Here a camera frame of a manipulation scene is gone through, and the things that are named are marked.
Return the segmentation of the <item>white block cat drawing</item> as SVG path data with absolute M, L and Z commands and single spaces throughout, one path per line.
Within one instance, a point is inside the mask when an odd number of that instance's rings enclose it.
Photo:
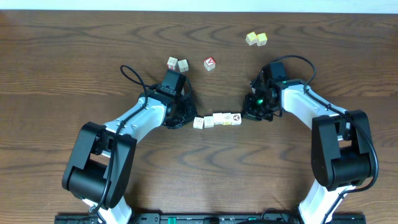
M 195 129 L 203 129 L 204 119 L 201 117 L 195 117 L 193 120 L 193 127 Z

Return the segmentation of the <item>white block blue side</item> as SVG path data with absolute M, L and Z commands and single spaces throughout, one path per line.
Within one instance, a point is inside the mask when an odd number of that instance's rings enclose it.
M 213 128 L 215 125 L 213 116 L 205 116 L 204 117 L 204 127 L 205 128 Z

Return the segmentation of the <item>white block brown circle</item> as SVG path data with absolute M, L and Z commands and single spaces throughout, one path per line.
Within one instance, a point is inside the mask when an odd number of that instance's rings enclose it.
M 242 123 L 242 117 L 240 113 L 234 113 L 231 115 L 231 124 L 240 125 Z

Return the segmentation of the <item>white block green side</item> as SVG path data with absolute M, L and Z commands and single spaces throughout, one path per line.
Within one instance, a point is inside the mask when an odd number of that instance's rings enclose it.
M 222 113 L 213 113 L 213 122 L 214 122 L 214 125 L 223 124 L 223 114 Z

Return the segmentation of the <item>white block yellow side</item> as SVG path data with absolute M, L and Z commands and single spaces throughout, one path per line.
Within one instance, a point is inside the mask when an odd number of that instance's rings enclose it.
M 231 124 L 232 124 L 231 113 L 223 113 L 222 114 L 222 125 L 231 125 Z

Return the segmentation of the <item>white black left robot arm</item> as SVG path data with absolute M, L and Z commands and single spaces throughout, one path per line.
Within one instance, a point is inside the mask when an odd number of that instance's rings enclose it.
M 189 93 L 142 93 L 127 112 L 105 124 L 82 126 L 62 177 L 62 187 L 90 206 L 103 223 L 128 223 L 126 191 L 137 144 L 151 130 L 180 128 L 197 115 Z

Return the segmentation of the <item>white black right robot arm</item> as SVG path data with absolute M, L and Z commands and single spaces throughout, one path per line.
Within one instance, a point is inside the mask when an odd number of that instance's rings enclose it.
M 297 218 L 300 223 L 330 223 L 348 194 L 365 191 L 377 180 L 379 163 L 366 113 L 331 104 L 302 80 L 256 80 L 250 85 L 243 118 L 272 121 L 288 112 L 311 130 L 315 180 Z

